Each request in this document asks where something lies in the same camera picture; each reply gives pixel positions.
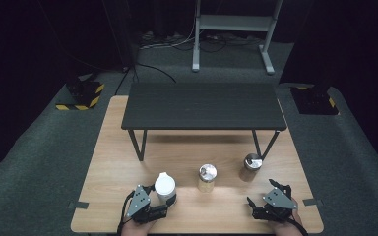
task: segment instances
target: metal lid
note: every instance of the metal lid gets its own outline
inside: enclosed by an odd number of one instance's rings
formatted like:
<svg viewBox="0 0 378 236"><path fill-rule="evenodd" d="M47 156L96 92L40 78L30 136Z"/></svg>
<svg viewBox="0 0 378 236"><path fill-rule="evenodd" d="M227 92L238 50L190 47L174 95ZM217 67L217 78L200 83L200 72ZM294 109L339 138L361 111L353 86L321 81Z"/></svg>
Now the metal lid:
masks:
<svg viewBox="0 0 378 236"><path fill-rule="evenodd" d="M204 182L213 182L217 177L217 169L212 164L204 164L199 169L199 177Z"/></svg>
<svg viewBox="0 0 378 236"><path fill-rule="evenodd" d="M262 164L263 160L256 153L250 153L244 158L244 166L249 170L259 170Z"/></svg>

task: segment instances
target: table top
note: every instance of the table top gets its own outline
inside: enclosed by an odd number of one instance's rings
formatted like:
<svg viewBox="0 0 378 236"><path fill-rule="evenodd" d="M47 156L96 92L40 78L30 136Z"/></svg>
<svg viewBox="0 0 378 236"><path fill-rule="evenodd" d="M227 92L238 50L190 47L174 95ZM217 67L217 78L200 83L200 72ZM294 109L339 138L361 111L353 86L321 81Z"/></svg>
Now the table top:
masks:
<svg viewBox="0 0 378 236"><path fill-rule="evenodd" d="M285 130L271 84L135 83L122 129Z"/></svg>
<svg viewBox="0 0 378 236"><path fill-rule="evenodd" d="M251 216L246 200L249 197L257 206L264 205L262 197L273 189L269 179L291 186L309 233L323 230L317 206L303 203L313 196L288 129L280 133L254 180L243 182L238 176L242 161L256 150L251 131L154 130L147 137L146 160L138 161L128 132L120 127L126 104L127 96L110 100L79 198L89 206L75 209L74 232L116 232L127 195L138 184L152 185L161 172L175 179L177 202L152 233L271 233L266 220ZM142 133L136 132L138 139ZM273 133L257 133L263 146ZM213 190L201 193L198 171L206 163L213 164L218 175ZM151 198L154 207L157 196Z"/></svg>

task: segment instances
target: gray carpet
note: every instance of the gray carpet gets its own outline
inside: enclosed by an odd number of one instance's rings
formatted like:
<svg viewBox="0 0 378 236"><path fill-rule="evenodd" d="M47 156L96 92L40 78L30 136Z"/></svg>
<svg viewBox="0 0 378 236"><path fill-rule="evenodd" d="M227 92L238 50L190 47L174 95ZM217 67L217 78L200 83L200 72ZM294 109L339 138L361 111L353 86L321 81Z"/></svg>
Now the gray carpet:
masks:
<svg viewBox="0 0 378 236"><path fill-rule="evenodd" d="M217 45L203 46L213 50ZM275 85L313 195L323 203L319 210L325 229L319 235L378 235L378 155L335 88L329 95L341 115L298 113L288 89L298 85L278 85L291 48L271 44L272 76L264 70L257 45L202 52L198 73L191 71L191 51L146 49L138 61L164 70L178 83ZM160 71L142 66L136 71L136 76L133 71L127 75L119 94L127 94L133 80L172 83ZM56 95L19 137L0 163L0 235L77 235L70 229L74 210L68 205L80 196L109 99L123 76L103 72L97 77L105 89L91 110L58 111Z"/></svg>

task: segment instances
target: black table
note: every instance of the black table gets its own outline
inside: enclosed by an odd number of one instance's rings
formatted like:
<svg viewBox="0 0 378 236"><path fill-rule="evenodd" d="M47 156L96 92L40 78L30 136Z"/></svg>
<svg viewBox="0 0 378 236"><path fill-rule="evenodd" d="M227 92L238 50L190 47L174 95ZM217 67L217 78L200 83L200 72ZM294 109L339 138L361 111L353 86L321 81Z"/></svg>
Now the black table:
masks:
<svg viewBox="0 0 378 236"><path fill-rule="evenodd" d="M251 130L264 159L287 126L271 84L137 83L131 85L121 128L143 161L148 130ZM144 131L141 149L134 130ZM256 130L275 131L263 154Z"/></svg>

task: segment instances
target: human hand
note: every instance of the human hand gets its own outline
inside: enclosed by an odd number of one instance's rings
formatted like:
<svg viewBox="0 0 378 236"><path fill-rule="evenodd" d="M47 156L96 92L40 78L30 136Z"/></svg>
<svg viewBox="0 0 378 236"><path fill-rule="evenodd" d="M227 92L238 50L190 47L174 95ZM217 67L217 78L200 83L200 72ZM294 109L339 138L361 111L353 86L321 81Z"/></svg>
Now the human hand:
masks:
<svg viewBox="0 0 378 236"><path fill-rule="evenodd" d="M122 228L122 236L146 236L149 234L150 229L157 221L150 221L148 223L137 223L134 220L129 220Z"/></svg>
<svg viewBox="0 0 378 236"><path fill-rule="evenodd" d="M297 201L294 198L292 198L292 200L297 205ZM292 211L290 218L302 225L302 220L300 219L297 209L294 209ZM299 229L289 222L279 223L269 220L268 224L273 229L276 236L302 236L302 233L299 231Z"/></svg>

